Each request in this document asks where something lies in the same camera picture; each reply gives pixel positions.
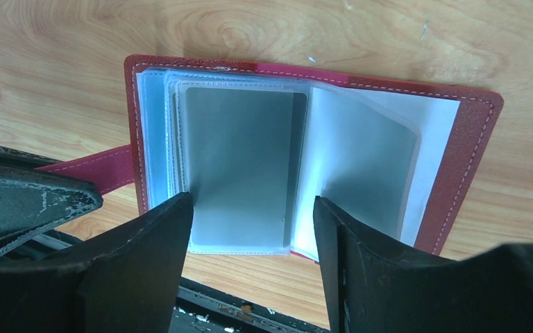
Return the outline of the red leather card holder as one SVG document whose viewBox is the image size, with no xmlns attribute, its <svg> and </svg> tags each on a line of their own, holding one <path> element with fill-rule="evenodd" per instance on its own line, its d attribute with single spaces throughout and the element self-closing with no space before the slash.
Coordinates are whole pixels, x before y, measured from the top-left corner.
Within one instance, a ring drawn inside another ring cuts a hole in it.
<svg viewBox="0 0 533 333">
<path fill-rule="evenodd" d="M 48 170 L 106 194 L 134 183 L 140 212 L 189 192 L 183 159 L 190 87 L 256 87 L 307 97 L 289 245 L 318 261 L 313 209 L 326 197 L 408 246 L 439 254 L 504 101 L 488 90 L 321 69 L 160 55 L 124 62 L 130 144 Z"/>
</svg>

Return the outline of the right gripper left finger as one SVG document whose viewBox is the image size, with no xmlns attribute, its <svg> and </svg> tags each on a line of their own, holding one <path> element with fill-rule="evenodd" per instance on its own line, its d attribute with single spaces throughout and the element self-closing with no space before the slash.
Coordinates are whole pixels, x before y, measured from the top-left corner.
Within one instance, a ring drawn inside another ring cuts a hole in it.
<svg viewBox="0 0 533 333">
<path fill-rule="evenodd" d="M 193 215 L 183 192 L 43 259 L 0 263 L 0 332 L 168 332 Z"/>
</svg>

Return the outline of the grey card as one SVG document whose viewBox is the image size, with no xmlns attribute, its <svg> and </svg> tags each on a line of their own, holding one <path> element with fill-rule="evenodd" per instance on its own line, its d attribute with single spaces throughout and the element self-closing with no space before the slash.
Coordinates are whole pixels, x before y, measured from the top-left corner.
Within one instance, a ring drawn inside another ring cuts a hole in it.
<svg viewBox="0 0 533 333">
<path fill-rule="evenodd" d="M 194 199 L 191 249 L 285 251 L 306 95 L 256 87 L 190 87 L 184 102 L 183 159 Z"/>
</svg>

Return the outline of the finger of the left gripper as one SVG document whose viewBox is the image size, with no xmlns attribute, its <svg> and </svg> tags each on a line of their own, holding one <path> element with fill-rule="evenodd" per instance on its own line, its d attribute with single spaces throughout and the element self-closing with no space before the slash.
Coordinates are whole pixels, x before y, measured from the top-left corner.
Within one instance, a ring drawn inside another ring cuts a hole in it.
<svg viewBox="0 0 533 333">
<path fill-rule="evenodd" d="M 102 204 L 90 182 L 0 163 L 0 257 Z"/>
<path fill-rule="evenodd" d="M 50 157 L 0 146 L 0 174 L 34 173 L 39 167 L 46 167 L 59 162 L 60 160 Z"/>
</svg>

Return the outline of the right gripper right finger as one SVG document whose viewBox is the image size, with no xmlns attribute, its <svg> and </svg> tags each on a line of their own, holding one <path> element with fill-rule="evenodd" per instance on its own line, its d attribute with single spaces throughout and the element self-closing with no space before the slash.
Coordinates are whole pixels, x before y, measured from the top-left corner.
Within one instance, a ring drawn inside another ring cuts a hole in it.
<svg viewBox="0 0 533 333">
<path fill-rule="evenodd" d="M 533 332 L 533 244 L 446 259 L 324 197 L 313 221 L 332 332 Z"/>
</svg>

